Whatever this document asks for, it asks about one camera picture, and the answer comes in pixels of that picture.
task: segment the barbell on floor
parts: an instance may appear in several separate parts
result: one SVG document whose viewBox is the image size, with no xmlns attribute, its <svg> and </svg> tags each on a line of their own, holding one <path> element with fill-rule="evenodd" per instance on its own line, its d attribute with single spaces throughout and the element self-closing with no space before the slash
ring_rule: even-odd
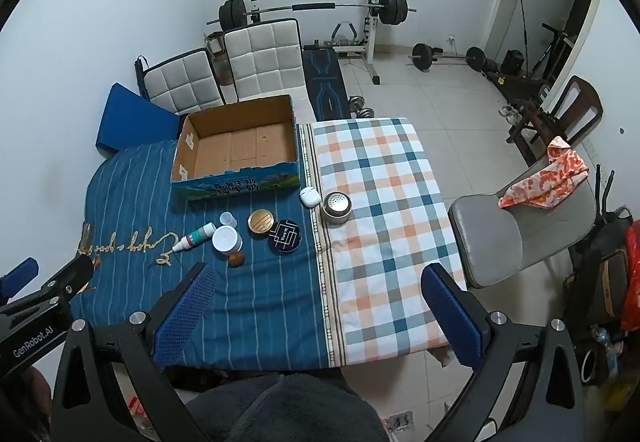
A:
<svg viewBox="0 0 640 442">
<path fill-rule="evenodd" d="M 349 110 L 356 114 L 356 118 L 373 118 L 375 113 L 371 108 L 365 108 L 363 96 L 351 96 L 349 98 Z"/>
<path fill-rule="evenodd" d="M 431 68 L 431 65 L 441 58 L 464 60 L 466 64 L 476 72 L 498 71 L 498 63 L 493 59 L 488 59 L 484 55 L 484 52 L 482 52 L 482 49 L 479 49 L 478 47 L 471 47 L 466 51 L 464 56 L 454 54 L 438 54 L 437 56 L 434 56 L 433 48 L 429 45 L 425 45 L 424 43 L 418 43 L 414 46 L 411 55 L 408 57 L 414 66 L 422 72 Z"/>
<path fill-rule="evenodd" d="M 406 0 L 380 0 L 379 3 L 298 3 L 253 11 L 247 11 L 244 0 L 226 0 L 218 9 L 218 19 L 207 21 L 207 25 L 219 23 L 222 30 L 226 32 L 246 25 L 246 17 L 252 14 L 279 10 L 319 10 L 336 7 L 377 8 L 379 9 L 380 22 L 385 25 L 399 25 L 406 20 L 407 13 L 416 12 L 414 8 L 407 7 Z"/>
</svg>

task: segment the black round compact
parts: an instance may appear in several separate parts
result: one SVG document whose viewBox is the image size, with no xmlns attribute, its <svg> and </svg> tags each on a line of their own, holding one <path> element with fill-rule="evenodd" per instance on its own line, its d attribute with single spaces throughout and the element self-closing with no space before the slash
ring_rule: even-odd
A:
<svg viewBox="0 0 640 442">
<path fill-rule="evenodd" d="M 269 245 L 278 252 L 293 252 L 301 240 L 300 226 L 292 220 L 277 221 L 269 231 Z"/>
</svg>

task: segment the glue bottle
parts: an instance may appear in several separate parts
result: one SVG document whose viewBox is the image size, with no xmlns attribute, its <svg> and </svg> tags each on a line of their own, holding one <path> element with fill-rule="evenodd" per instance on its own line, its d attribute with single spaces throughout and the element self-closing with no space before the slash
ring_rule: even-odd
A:
<svg viewBox="0 0 640 442">
<path fill-rule="evenodd" d="M 216 231 L 216 226 L 213 225 L 212 222 L 208 224 L 204 224 L 201 228 L 196 231 L 190 232 L 186 236 L 183 236 L 180 242 L 175 244 L 172 248 L 173 252 L 180 252 L 181 250 L 185 250 L 186 248 L 195 247 L 202 242 L 206 242 L 210 237 L 213 236 L 213 233 Z"/>
</svg>

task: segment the silver screw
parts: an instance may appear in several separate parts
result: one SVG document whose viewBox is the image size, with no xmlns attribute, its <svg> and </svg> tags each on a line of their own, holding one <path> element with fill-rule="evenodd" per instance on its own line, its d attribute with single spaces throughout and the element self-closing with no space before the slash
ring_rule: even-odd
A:
<svg viewBox="0 0 640 442">
<path fill-rule="evenodd" d="M 564 330 L 564 321 L 561 319 L 552 319 L 551 327 L 553 330 L 557 330 L 558 332 L 562 332 Z"/>
<path fill-rule="evenodd" d="M 145 319 L 146 313 L 139 310 L 138 312 L 134 312 L 129 316 L 129 323 L 131 323 L 132 325 L 139 325 L 142 324 Z"/>
<path fill-rule="evenodd" d="M 84 328 L 85 325 L 86 322 L 84 321 L 84 319 L 76 319 L 73 323 L 71 323 L 71 329 L 74 332 L 79 332 Z"/>
<path fill-rule="evenodd" d="M 502 312 L 491 312 L 490 318 L 491 321 L 493 321 L 497 325 L 503 325 L 507 322 L 507 316 L 505 316 Z"/>
</svg>

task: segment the chrome dumbbell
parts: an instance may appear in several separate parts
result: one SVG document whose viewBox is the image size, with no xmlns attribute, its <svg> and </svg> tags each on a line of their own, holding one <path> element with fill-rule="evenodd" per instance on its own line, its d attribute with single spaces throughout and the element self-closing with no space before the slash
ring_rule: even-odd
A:
<svg viewBox="0 0 640 442">
<path fill-rule="evenodd" d="M 365 107 L 363 96 L 351 96 L 349 98 L 349 110 L 352 114 L 356 114 L 357 118 L 374 117 L 373 110 Z"/>
</svg>

